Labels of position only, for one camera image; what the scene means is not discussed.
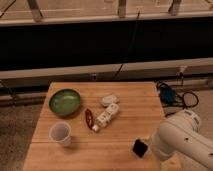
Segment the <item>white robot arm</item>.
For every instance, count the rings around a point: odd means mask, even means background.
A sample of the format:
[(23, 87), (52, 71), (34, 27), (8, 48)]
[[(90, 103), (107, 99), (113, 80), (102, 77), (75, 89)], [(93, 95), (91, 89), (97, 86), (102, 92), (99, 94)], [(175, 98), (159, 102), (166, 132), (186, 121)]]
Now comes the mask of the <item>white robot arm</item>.
[(213, 170), (213, 141), (198, 133), (200, 126), (201, 119), (192, 110), (178, 111), (160, 122), (149, 138), (149, 147), (160, 161), (178, 151)]

